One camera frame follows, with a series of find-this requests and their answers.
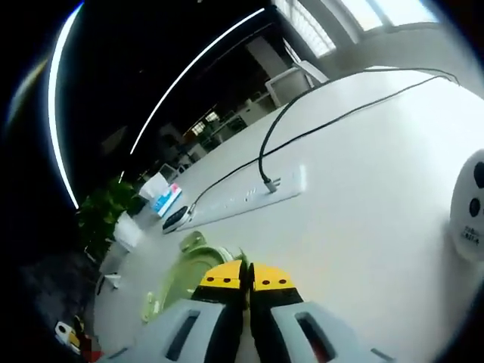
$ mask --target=green plant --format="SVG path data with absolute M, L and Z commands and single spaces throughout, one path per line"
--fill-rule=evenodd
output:
M 112 179 L 105 188 L 96 189 L 77 212 L 81 247 L 96 260 L 102 261 L 121 213 L 126 211 L 132 216 L 143 205 L 144 201 L 133 186 L 125 181 Z

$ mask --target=led light strip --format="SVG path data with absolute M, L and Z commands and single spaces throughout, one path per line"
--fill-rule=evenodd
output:
M 79 13 L 82 4 L 77 7 L 77 9 L 67 18 L 66 23 L 60 31 L 59 38 L 54 49 L 54 55 L 52 56 L 51 62 L 51 72 L 48 77 L 48 127 L 51 132 L 52 147 L 54 148 L 55 160 L 57 161 L 57 166 L 60 171 L 60 176 L 62 181 L 66 186 L 67 193 L 69 193 L 70 199 L 76 209 L 79 208 L 76 198 L 72 188 L 70 187 L 69 180 L 67 179 L 66 170 L 64 168 L 64 163 L 62 162 L 61 147 L 59 146 L 59 139 L 57 137 L 57 121 L 55 119 L 55 89 L 57 85 L 57 73 L 59 71 L 59 63 L 61 62 L 62 49 L 66 44 L 67 37 L 69 35 L 70 28 L 72 27 L 76 15 Z
M 157 105 L 155 106 L 154 110 L 151 112 L 150 116 L 148 117 L 148 119 L 146 120 L 146 122 L 144 123 L 144 126 L 143 128 L 141 129 L 141 131 L 139 132 L 139 135 L 138 137 L 136 138 L 136 141 L 135 143 L 133 144 L 133 147 L 131 149 L 131 152 L 129 153 L 130 155 L 133 154 L 133 152 L 135 151 L 135 148 L 136 148 L 136 145 L 138 144 L 139 142 L 139 139 L 141 138 L 141 135 L 143 135 L 143 132 L 144 130 L 146 129 L 146 127 L 148 126 L 148 123 L 150 123 L 151 119 L 153 118 L 154 114 L 157 112 L 158 108 L 160 107 L 161 103 L 163 101 L 165 101 L 165 98 L 166 96 L 168 96 L 168 94 L 173 90 L 173 88 L 177 85 L 177 83 L 180 81 L 180 79 L 182 79 L 182 77 L 186 74 L 186 72 L 188 72 L 190 70 L 190 68 L 193 67 L 193 65 L 195 65 L 196 62 L 199 61 L 199 59 L 201 59 L 205 53 L 207 53 L 211 48 L 213 48 L 213 46 L 215 44 L 217 44 L 218 42 L 220 42 L 223 38 L 225 38 L 230 32 L 232 32 L 234 29 L 238 28 L 240 25 L 242 25 L 243 23 L 245 23 L 246 21 L 252 19 L 253 17 L 255 17 L 257 14 L 260 14 L 264 11 L 264 8 L 262 9 L 259 9 L 258 11 L 256 11 L 255 13 L 252 13 L 251 15 L 249 15 L 248 17 L 245 17 L 244 19 L 242 19 L 241 21 L 239 21 L 238 23 L 236 23 L 235 25 L 231 26 L 229 29 L 227 29 L 226 31 L 223 32 L 223 34 L 221 34 L 217 39 L 215 39 L 213 42 L 211 42 L 205 49 L 203 49 L 196 57 L 195 59 L 192 60 L 192 62 L 190 62 L 189 65 L 187 65 L 187 67 L 183 70 L 183 72 L 180 73 L 180 75 L 177 77 L 177 79 L 175 79 L 174 83 L 172 83 L 172 85 L 170 87 L 168 87 L 168 89 L 166 90 L 165 94 L 162 96 L 162 98 L 158 101 Z

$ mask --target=white power strip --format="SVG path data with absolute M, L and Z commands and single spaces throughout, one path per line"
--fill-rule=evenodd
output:
M 306 168 L 304 165 L 286 169 L 276 175 L 278 175 L 274 179 L 275 184 L 278 186 L 276 192 L 269 193 L 262 179 L 258 176 L 258 180 L 254 182 L 251 188 L 238 191 L 236 194 L 224 197 L 222 200 L 211 200 L 208 203 L 198 204 L 195 207 L 195 211 L 192 212 L 190 221 L 177 230 L 183 231 L 263 208 L 264 206 L 296 197 L 306 189 Z

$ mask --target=small box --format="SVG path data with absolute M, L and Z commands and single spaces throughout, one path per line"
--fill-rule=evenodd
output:
M 153 210 L 158 216 L 163 217 L 181 194 L 182 189 L 175 183 L 171 184 L 154 203 Z

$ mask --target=cable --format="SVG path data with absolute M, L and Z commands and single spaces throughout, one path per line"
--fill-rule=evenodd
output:
M 404 88 L 404 89 L 401 89 L 400 91 L 397 91 L 397 92 L 395 92 L 395 93 L 392 93 L 391 95 L 388 95 L 388 96 L 386 96 L 386 97 L 384 97 L 384 98 L 379 98 L 379 99 L 378 99 L 378 100 L 376 100 L 376 101 L 372 101 L 371 103 L 364 104 L 364 105 L 362 105 L 362 106 L 360 106 L 360 107 L 357 107 L 357 108 L 355 108 L 355 109 L 353 109 L 353 110 L 350 110 L 350 111 L 349 111 L 349 112 L 347 112 L 347 113 L 344 113 L 342 116 L 339 116 L 339 117 L 337 117 L 336 119 L 333 119 L 333 120 L 331 120 L 331 121 L 330 121 L 330 122 L 328 122 L 328 123 L 325 123 L 324 125 L 320 125 L 320 126 L 318 126 L 318 127 L 314 128 L 314 129 L 311 129 L 311 130 L 309 130 L 309 131 L 307 131 L 307 132 L 304 132 L 304 133 L 302 133 L 302 134 L 300 134 L 300 135 L 297 135 L 297 136 L 296 136 L 296 137 L 294 137 L 294 138 L 291 138 L 290 140 L 288 140 L 288 141 L 284 142 L 283 144 L 281 144 L 281 145 L 277 146 L 276 148 L 274 148 L 274 149 L 272 149 L 272 150 L 268 151 L 267 153 L 264 153 L 264 154 L 262 155 L 262 158 L 264 158 L 264 157 L 268 157 L 269 155 L 272 155 L 273 153 L 275 153 L 275 152 L 279 151 L 279 150 L 280 150 L 280 149 L 282 149 L 283 147 L 286 147 L 287 145 L 292 144 L 293 142 L 295 142 L 295 141 L 299 140 L 300 138 L 304 138 L 304 137 L 306 137 L 307 135 L 311 135 L 313 132 L 317 132 L 317 131 L 319 131 L 319 130 L 321 130 L 321 129 L 325 128 L 325 127 L 328 127 L 328 126 L 330 126 L 330 125 L 333 125 L 334 123 L 337 123 L 337 122 L 338 122 L 338 121 L 340 121 L 341 119 L 344 119 L 345 117 L 347 117 L 347 116 L 349 116 L 349 115 L 351 115 L 351 114 L 353 114 L 353 113 L 355 113 L 355 112 L 358 112 L 358 111 L 363 110 L 363 109 L 365 109 L 365 108 L 367 108 L 367 107 L 370 107 L 370 106 L 373 106 L 373 105 L 375 105 L 375 104 L 378 104 L 378 103 L 380 103 L 380 102 L 386 101 L 386 100 L 388 100 L 388 99 L 390 99 L 390 98 L 392 98 L 392 97 L 395 97 L 395 96 L 397 96 L 397 95 L 400 95 L 400 94 L 401 94 L 401 93 L 403 93 L 403 92 L 408 91 L 409 89 L 412 89 L 412 88 L 418 87 L 419 85 L 423 85 L 424 83 L 430 82 L 430 81 L 432 81 L 432 80 L 434 80 L 434 79 L 437 79 L 437 78 L 445 78 L 445 79 L 447 79 L 447 80 L 450 80 L 450 79 L 449 79 L 448 77 L 446 77 L 446 76 L 434 76 L 434 77 L 432 77 L 432 78 L 429 78 L 429 79 L 424 80 L 423 82 L 419 82 L 419 83 L 416 83 L 416 84 L 414 84 L 414 85 L 410 85 L 410 86 L 408 86 L 408 87 L 406 87 L 406 88 Z M 285 110 L 287 109 L 287 106 L 286 106 L 286 107 L 285 107 L 285 108 L 284 108 L 284 109 L 281 111 L 281 113 L 284 113 L 284 112 L 285 112 Z M 259 155 L 258 157 L 256 157 L 256 158 L 252 159 L 251 161 L 248 161 L 247 163 L 245 163 L 245 164 L 243 164 L 243 165 L 241 165 L 241 166 L 237 167 L 236 169 L 232 170 L 232 171 L 231 171 L 231 172 L 229 172 L 228 174 L 226 174 L 226 175 L 224 175 L 223 177 L 221 177 L 219 180 L 217 180 L 217 181 L 215 181 L 214 183 L 212 183 L 212 184 L 211 184 L 209 187 L 205 188 L 205 190 L 204 190 L 204 191 L 202 191 L 202 192 L 201 192 L 201 193 L 198 195 L 197 199 L 196 199 L 196 200 L 195 200 L 195 201 L 194 201 L 194 202 L 191 204 L 191 207 L 190 207 L 190 212 L 192 212 L 192 211 L 194 210 L 194 208 L 195 208 L 195 206 L 197 205 L 197 203 L 198 203 L 198 201 L 200 200 L 200 198 L 201 198 L 201 197 L 202 197 L 202 196 L 203 196 L 203 195 L 204 195 L 204 194 L 205 194 L 207 191 L 209 191 L 210 189 L 212 189 L 213 187 L 215 187 L 217 184 L 219 184 L 219 183 L 223 182 L 224 180 L 226 180 L 227 178 L 229 178 L 230 176 L 232 176 L 232 175 L 233 175 L 233 174 L 235 174 L 236 172 L 238 172 L 238 171 L 240 171 L 240 170 L 244 169 L 245 167 L 249 166 L 249 165 L 250 165 L 250 164 L 252 164 L 252 163 L 255 163 L 255 162 L 256 162 L 256 161 L 258 161 L 258 160 L 260 160 L 260 155 Z
M 279 123 L 279 121 L 281 121 L 282 119 L 282 116 L 300 99 L 300 98 L 303 98 L 304 96 L 306 96 L 308 93 L 311 93 L 317 89 L 320 89 L 322 87 L 325 87 L 326 85 L 330 85 L 331 83 L 333 82 L 337 82 L 337 81 L 340 81 L 341 79 L 345 79 L 345 78 L 348 78 L 350 76 L 354 76 L 356 74 L 361 74 L 361 73 L 386 73 L 386 72 L 405 72 L 407 70 L 425 70 L 425 71 L 433 71 L 433 72 L 439 72 L 439 73 L 442 73 L 442 74 L 445 74 L 447 76 L 452 76 L 454 77 L 456 83 L 458 85 L 460 85 L 459 83 L 459 80 L 458 78 L 453 75 L 452 73 L 449 73 L 449 72 L 445 72 L 443 70 L 437 70 L 436 68 L 383 68 L 383 69 L 374 69 L 374 70 L 361 70 L 361 71 L 358 71 L 358 72 L 354 72 L 354 73 L 350 73 L 350 74 L 346 74 L 345 76 L 341 76 L 339 78 L 336 78 L 336 79 L 330 79 L 324 83 L 321 83 L 320 85 L 317 85 L 316 87 L 314 88 L 311 88 L 305 92 L 303 92 L 301 95 L 298 95 L 297 97 L 295 97 L 291 102 L 289 102 L 283 109 L 282 111 L 278 114 L 278 116 L 275 118 L 275 120 L 272 122 L 271 126 L 269 127 L 269 130 L 267 131 L 267 133 L 265 134 L 265 137 L 264 137 L 264 140 L 262 141 L 262 145 L 260 147 L 260 151 L 259 151 L 259 158 L 258 158 L 258 165 L 259 165 L 259 174 L 262 178 L 262 181 L 264 182 L 265 186 L 267 186 L 267 188 L 269 189 L 269 191 L 271 193 L 273 193 L 274 191 L 276 191 L 276 188 L 275 186 L 273 185 L 271 179 L 264 173 L 264 169 L 262 168 L 262 159 L 264 157 L 264 151 L 265 151 L 265 147 L 267 146 L 267 143 L 269 141 L 269 138 L 271 137 L 274 129 L 275 129 L 275 126 Z

